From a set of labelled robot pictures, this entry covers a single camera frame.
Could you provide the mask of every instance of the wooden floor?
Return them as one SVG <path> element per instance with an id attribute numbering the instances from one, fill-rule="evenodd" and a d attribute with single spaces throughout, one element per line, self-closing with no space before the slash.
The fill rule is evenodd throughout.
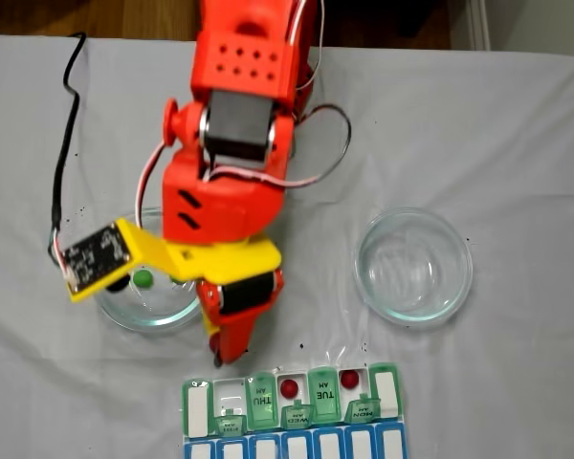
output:
<path id="1" fill-rule="evenodd" d="M 0 0 L 0 34 L 194 40 L 199 0 Z M 414 38 L 398 36 L 390 0 L 325 0 L 325 44 L 367 48 L 449 49 L 446 0 Z"/>

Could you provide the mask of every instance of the clear glass bowl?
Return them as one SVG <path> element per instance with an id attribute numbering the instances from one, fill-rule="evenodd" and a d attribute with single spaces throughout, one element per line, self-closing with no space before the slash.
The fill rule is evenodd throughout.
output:
<path id="1" fill-rule="evenodd" d="M 134 221 L 133 214 L 124 218 Z M 162 233 L 159 208 L 144 208 L 142 218 L 145 230 Z M 200 313 L 195 282 L 177 284 L 165 273 L 147 266 L 138 267 L 141 268 L 153 274 L 150 289 L 139 289 L 130 278 L 122 291 L 114 294 L 102 291 L 96 295 L 100 308 L 121 327 L 143 333 L 165 331 L 184 325 Z"/>
<path id="2" fill-rule="evenodd" d="M 440 324 L 463 304 L 472 284 L 468 246 L 449 222 L 418 208 L 372 220 L 355 253 L 364 302 L 400 325 Z"/>

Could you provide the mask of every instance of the black circuit board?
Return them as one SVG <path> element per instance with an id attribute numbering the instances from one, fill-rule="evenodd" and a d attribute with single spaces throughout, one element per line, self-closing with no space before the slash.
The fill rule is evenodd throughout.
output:
<path id="1" fill-rule="evenodd" d="M 74 290 L 80 292 L 125 265 L 130 251 L 111 224 L 66 249 L 64 259 L 77 280 Z"/>

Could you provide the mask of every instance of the table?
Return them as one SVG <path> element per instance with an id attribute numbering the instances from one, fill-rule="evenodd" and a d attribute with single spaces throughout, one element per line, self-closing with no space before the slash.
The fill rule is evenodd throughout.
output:
<path id="1" fill-rule="evenodd" d="M 70 304 L 46 256 L 75 44 L 0 36 L 0 458 L 182 457 L 186 378 L 374 361 L 402 370 L 412 459 L 574 458 L 573 57 L 328 49 L 312 103 L 346 110 L 351 150 L 289 194 L 270 230 L 287 285 L 250 352 L 217 370 L 200 323 L 127 332 L 93 300 Z M 166 99 L 188 100 L 192 51 L 86 45 L 64 246 L 132 208 Z M 290 176 L 322 168 L 341 132 L 331 115 L 302 127 Z M 435 331 L 379 319 L 351 278 L 365 223 L 397 206 L 443 215 L 470 244 L 470 297 Z"/>

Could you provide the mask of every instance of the red bead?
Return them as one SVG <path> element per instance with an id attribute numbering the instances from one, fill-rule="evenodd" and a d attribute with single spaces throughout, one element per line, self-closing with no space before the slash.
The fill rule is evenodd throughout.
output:
<path id="1" fill-rule="evenodd" d="M 345 389 L 354 389 L 360 383 L 360 375 L 355 370 L 344 370 L 341 374 L 341 384 Z"/>
<path id="2" fill-rule="evenodd" d="M 293 399 L 298 394 L 298 383 L 294 380 L 285 380 L 280 384 L 280 395 L 286 399 Z"/>

